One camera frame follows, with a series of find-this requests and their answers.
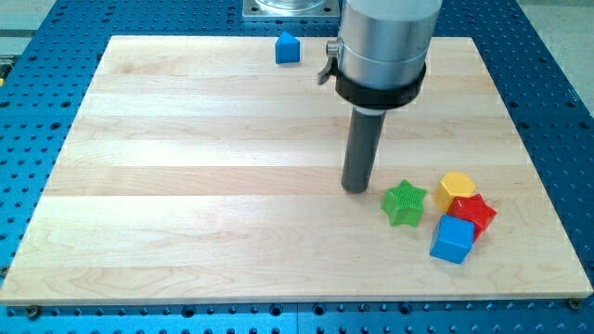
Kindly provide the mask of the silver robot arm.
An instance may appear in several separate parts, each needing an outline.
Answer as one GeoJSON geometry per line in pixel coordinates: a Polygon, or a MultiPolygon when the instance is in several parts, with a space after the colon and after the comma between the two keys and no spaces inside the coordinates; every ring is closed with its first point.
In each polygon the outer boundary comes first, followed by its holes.
{"type": "Polygon", "coordinates": [[[326,44],[317,75],[336,78],[335,91],[367,115],[416,98],[442,0],[345,0],[338,37],[326,44]]]}

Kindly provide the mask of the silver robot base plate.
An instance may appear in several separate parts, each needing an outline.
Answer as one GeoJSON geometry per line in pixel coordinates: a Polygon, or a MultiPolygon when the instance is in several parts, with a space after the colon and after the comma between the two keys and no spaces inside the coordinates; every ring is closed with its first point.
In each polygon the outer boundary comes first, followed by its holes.
{"type": "Polygon", "coordinates": [[[339,0],[244,0],[242,16],[249,19],[337,18],[339,0]]]}

